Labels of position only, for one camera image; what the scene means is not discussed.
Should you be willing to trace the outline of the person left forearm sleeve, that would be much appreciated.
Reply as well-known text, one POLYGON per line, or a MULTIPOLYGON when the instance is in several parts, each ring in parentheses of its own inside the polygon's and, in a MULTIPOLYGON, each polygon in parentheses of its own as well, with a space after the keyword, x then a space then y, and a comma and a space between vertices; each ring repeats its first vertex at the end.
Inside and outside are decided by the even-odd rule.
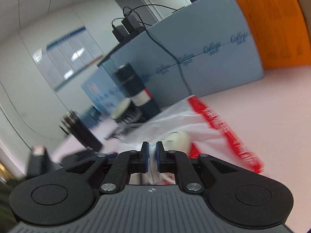
POLYGON ((0 189, 0 231, 8 232, 16 224, 15 217, 9 205, 10 193, 20 183, 15 179, 10 179, 6 183, 1 183, 0 189))

